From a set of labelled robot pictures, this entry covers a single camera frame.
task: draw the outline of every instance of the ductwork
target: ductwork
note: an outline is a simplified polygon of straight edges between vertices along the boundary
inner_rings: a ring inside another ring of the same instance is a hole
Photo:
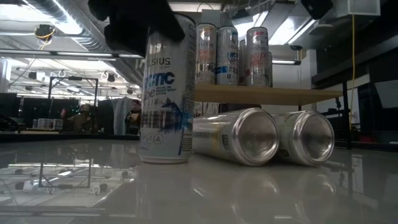
[[[23,0],[28,6],[49,17],[51,22],[66,34],[75,34],[81,37],[72,39],[82,47],[93,52],[112,52],[106,45],[105,38],[92,21],[72,1],[57,0]],[[142,85],[142,76],[131,68],[125,61],[117,59],[115,62],[106,62],[119,70],[123,78],[132,83]]]

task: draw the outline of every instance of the glossy table surface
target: glossy table surface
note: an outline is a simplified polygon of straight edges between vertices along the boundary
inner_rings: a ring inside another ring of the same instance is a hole
[[[398,154],[336,150],[318,168],[196,154],[157,165],[136,147],[0,144],[0,223],[398,223]]]

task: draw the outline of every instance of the shelf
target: shelf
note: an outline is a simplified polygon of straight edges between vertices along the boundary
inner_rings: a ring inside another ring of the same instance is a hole
[[[195,101],[260,105],[308,105],[343,96],[342,91],[196,85]]]

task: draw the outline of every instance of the wooden shelf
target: wooden shelf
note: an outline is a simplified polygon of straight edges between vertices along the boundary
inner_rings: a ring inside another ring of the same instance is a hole
[[[196,85],[195,101],[260,105],[308,105],[342,96],[342,91]]]

